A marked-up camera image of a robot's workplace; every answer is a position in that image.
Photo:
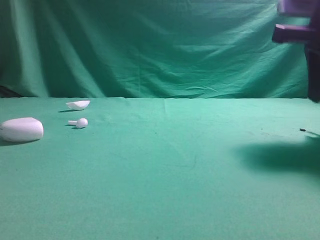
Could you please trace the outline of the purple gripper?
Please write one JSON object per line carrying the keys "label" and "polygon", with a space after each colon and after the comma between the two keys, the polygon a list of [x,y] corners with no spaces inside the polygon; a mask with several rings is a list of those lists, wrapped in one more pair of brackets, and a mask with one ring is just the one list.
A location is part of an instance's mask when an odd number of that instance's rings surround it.
{"label": "purple gripper", "polygon": [[[309,18],[307,25],[276,24],[272,34],[274,43],[303,43],[320,48],[320,2],[318,0],[279,0],[277,13],[285,17]],[[320,53],[304,48],[307,63],[307,97],[320,102]]]}

